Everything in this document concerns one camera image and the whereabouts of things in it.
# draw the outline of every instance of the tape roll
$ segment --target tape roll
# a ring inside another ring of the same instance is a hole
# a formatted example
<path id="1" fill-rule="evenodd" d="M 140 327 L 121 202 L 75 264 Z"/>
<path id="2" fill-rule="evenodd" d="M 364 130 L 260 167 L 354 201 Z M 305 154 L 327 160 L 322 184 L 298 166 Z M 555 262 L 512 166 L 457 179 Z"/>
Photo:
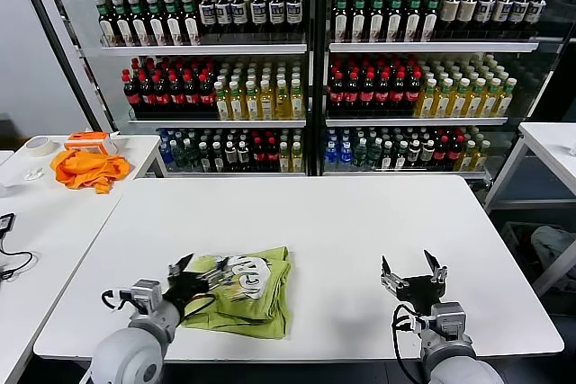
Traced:
<path id="1" fill-rule="evenodd" d="M 30 138 L 24 147 L 26 153 L 32 157 L 46 156 L 56 149 L 57 144 L 48 137 Z"/>

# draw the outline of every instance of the white wall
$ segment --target white wall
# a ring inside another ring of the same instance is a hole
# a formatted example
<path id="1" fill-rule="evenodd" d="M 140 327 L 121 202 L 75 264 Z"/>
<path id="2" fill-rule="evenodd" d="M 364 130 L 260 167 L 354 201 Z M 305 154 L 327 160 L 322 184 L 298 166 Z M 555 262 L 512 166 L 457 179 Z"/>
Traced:
<path id="1" fill-rule="evenodd" d="M 0 14 L 0 136 L 68 134 L 88 122 L 30 0 Z"/>

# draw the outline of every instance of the orange cloth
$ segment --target orange cloth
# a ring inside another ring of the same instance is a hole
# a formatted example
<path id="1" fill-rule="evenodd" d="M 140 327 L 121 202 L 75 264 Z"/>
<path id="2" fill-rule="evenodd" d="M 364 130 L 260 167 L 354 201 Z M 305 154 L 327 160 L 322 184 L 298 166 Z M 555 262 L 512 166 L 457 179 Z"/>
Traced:
<path id="1" fill-rule="evenodd" d="M 130 172 L 130 164 L 122 156 L 109 156 L 78 150 L 60 152 L 50 163 L 56 180 L 70 189 L 94 186 L 96 193 L 108 193 L 114 180 Z"/>

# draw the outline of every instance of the white table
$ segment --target white table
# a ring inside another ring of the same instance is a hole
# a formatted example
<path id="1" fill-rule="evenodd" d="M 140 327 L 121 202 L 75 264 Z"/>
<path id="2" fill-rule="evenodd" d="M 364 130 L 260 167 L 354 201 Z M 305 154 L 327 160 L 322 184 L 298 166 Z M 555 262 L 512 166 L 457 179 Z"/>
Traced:
<path id="1" fill-rule="evenodd" d="M 400 276 L 430 274 L 423 249 L 448 266 L 444 301 L 460 301 L 480 356 L 563 349 L 538 298 L 458 176 L 138 179 L 106 221 L 34 352 L 87 360 L 132 311 L 100 295 L 140 278 L 166 281 L 191 252 L 288 246 L 289 335 L 280 341 L 178 328 L 168 362 L 393 359 L 398 301 L 380 284 L 382 254 Z M 400 334 L 404 357 L 420 341 Z"/>
<path id="2" fill-rule="evenodd" d="M 51 138 L 58 143 L 66 139 Z M 97 195 L 94 188 L 72 191 L 56 182 L 50 162 L 63 150 L 61 144 L 50 155 L 38 158 L 29 157 L 21 148 L 0 165 L 0 183 L 9 192 L 0 198 L 0 215 L 16 215 L 4 249 L 29 250 L 37 257 L 33 267 L 16 279 L 0 282 L 2 383 L 17 382 L 32 354 L 34 340 L 122 191 L 146 172 L 158 153 L 159 138 L 155 136 L 118 137 L 115 142 L 132 167 L 108 195 Z M 43 177 L 25 182 L 23 173 L 36 167 L 43 168 Z M 0 265 L 7 268 L 22 261 L 0 255 Z"/>
<path id="3" fill-rule="evenodd" d="M 490 213 L 498 204 L 498 198 L 518 169 L 523 157 L 531 150 L 562 183 L 576 195 L 576 156 L 570 150 L 576 144 L 576 123 L 520 123 L 522 136 L 512 149 L 496 182 L 490 189 L 484 202 L 484 209 Z M 564 205 L 566 200 L 531 201 L 530 206 L 539 203 Z M 535 292 L 542 296 L 560 278 L 576 265 L 576 242 L 564 251 L 550 267 L 532 285 Z"/>

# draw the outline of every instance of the orange box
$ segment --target orange box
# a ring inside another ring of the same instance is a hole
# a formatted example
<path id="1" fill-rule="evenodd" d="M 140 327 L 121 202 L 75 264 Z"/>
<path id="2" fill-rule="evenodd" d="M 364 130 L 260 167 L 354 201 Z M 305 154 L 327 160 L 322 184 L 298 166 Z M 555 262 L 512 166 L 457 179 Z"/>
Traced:
<path id="1" fill-rule="evenodd" d="M 103 155 L 116 155 L 118 148 L 107 132 L 78 132 L 72 134 L 64 143 L 66 150 L 84 150 L 91 153 L 102 153 Z"/>

